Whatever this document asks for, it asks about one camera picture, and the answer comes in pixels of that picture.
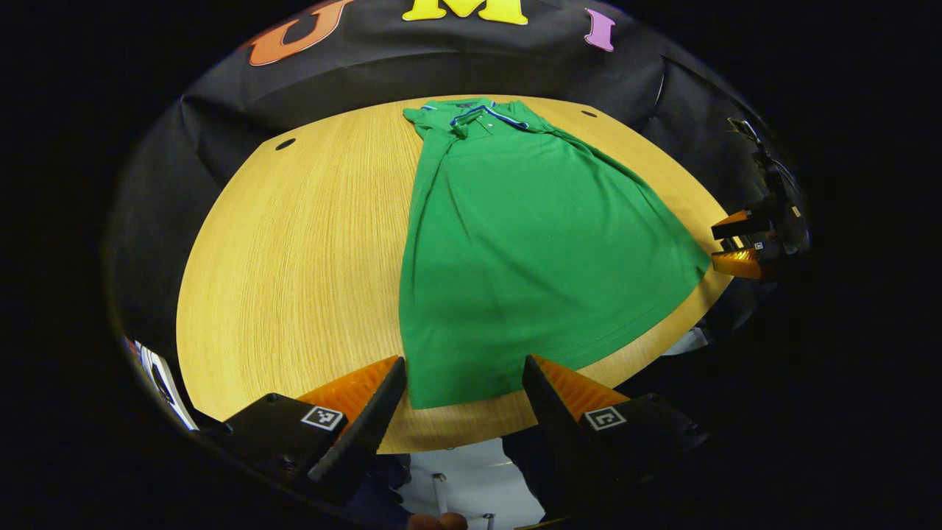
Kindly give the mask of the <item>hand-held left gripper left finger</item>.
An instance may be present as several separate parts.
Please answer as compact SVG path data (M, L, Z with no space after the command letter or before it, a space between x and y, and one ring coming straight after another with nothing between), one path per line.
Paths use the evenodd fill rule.
M201 434L277 487L347 502L370 469L406 384L405 359L390 356L297 398L263 395Z

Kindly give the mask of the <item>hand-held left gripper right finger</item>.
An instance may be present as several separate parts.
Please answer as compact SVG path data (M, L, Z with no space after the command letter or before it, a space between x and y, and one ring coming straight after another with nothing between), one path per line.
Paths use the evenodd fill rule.
M565 509L616 509L708 439L656 393L627 397L544 356L527 356L523 389L545 431Z

